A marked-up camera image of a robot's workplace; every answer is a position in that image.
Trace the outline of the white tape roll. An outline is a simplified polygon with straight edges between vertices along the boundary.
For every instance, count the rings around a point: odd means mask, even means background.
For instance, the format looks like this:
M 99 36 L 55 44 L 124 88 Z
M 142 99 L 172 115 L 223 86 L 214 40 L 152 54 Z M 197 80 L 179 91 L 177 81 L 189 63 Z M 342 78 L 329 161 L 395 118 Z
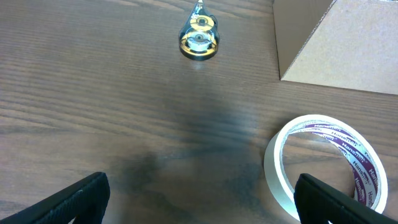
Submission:
M 279 205 L 300 220 L 294 202 L 294 189 L 284 170 L 282 153 L 289 135 L 312 133 L 341 151 L 354 174 L 354 199 L 377 213 L 382 213 L 388 197 L 384 166 L 373 147 L 355 129 L 335 118 L 308 114 L 288 122 L 268 143 L 264 154 L 264 172 L 269 189 Z

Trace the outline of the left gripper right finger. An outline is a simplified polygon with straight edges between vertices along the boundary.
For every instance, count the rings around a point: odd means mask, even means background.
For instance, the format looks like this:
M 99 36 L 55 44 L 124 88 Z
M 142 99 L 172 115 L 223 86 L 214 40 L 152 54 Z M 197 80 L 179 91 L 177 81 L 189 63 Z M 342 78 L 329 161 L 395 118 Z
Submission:
M 310 174 L 301 174 L 294 202 L 301 224 L 397 224 Z

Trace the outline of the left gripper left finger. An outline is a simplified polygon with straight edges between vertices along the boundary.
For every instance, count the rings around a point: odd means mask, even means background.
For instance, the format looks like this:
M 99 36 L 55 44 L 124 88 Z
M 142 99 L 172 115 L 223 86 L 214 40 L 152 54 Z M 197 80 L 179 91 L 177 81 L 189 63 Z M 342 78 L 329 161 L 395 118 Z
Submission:
M 95 172 L 42 201 L 1 220 L 1 224 L 101 224 L 110 198 L 104 172 Z

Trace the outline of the black yellow correction tape dispenser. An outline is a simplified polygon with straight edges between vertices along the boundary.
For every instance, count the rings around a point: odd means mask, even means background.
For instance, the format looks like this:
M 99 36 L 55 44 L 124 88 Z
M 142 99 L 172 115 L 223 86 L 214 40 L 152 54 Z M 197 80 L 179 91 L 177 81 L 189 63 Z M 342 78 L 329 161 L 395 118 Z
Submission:
M 219 42 L 218 21 L 203 0 L 198 0 L 180 30 L 179 49 L 191 60 L 204 61 L 216 55 Z

